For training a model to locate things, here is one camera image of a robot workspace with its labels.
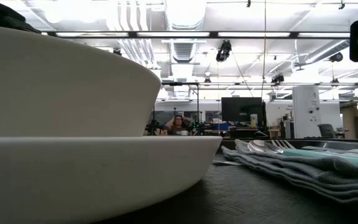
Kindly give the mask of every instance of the dark table surface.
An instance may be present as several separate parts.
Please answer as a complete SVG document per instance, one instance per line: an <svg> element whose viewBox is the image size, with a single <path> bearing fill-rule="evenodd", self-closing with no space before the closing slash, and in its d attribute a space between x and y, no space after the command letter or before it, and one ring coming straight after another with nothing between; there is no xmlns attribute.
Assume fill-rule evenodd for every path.
<svg viewBox="0 0 358 224"><path fill-rule="evenodd" d="M223 161L217 154L215 160ZM358 209L248 169L211 165L188 190L106 223L358 223Z"/></svg>

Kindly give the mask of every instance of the stacked dishes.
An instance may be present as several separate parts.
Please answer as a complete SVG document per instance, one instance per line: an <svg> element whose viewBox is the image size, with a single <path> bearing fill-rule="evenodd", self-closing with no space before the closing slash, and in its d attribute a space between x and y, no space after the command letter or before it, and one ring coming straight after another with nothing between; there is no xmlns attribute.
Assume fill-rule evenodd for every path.
<svg viewBox="0 0 358 224"><path fill-rule="evenodd" d="M220 137L142 137L159 79L123 57L0 27L0 223L89 223L199 181Z"/></svg>

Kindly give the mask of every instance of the computer monitor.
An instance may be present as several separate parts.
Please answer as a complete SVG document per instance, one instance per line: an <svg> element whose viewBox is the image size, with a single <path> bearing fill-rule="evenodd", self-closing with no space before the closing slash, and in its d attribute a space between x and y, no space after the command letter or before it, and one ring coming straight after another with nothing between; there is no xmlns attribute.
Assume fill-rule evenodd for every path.
<svg viewBox="0 0 358 224"><path fill-rule="evenodd" d="M258 116L258 126L263 123L261 97L222 97L222 120L250 122L250 115Z"/></svg>

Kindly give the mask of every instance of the long hair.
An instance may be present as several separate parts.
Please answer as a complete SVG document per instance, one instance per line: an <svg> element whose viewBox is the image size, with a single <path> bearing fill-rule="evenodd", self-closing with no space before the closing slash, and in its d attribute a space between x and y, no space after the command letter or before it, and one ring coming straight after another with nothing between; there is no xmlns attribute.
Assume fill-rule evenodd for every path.
<svg viewBox="0 0 358 224"><path fill-rule="evenodd" d="M181 126L183 127L183 128L185 128L186 127L186 125L185 125L185 120L183 119L183 117L181 116L181 115L179 115L179 114L177 114L177 115L175 115L175 117L174 117L174 119L173 119L173 125L174 126L176 126L177 124L175 123L176 122L176 119L177 119L177 117L179 117L180 119L181 119Z"/></svg>

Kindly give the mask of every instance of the woman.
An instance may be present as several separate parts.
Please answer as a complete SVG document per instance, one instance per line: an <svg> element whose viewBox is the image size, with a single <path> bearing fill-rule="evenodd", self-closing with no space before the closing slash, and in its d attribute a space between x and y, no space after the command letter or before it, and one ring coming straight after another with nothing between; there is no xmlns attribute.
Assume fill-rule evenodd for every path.
<svg viewBox="0 0 358 224"><path fill-rule="evenodd" d="M166 123L169 135L181 135L182 131L187 131L185 120L191 122L190 119L184 118L180 115L175 115L170 121Z"/></svg>

